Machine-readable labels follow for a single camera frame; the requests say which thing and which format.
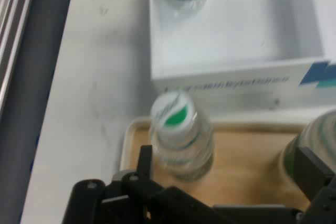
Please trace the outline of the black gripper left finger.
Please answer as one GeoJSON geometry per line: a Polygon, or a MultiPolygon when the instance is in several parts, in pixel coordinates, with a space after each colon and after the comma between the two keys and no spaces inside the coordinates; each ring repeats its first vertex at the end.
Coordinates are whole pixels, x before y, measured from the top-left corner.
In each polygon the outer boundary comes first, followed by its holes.
{"type": "Polygon", "coordinates": [[[140,148],[136,170],[115,174],[106,185],[98,179],[77,182],[63,223],[215,223],[215,211],[177,187],[151,179],[152,147],[140,148]]]}

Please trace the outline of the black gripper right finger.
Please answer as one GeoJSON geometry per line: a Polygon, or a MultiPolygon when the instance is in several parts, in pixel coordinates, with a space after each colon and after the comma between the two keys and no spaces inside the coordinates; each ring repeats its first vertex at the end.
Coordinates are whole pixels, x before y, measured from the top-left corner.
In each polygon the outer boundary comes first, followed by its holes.
{"type": "Polygon", "coordinates": [[[311,149],[296,149],[296,184],[310,205],[299,223],[335,223],[335,172],[311,149]]]}

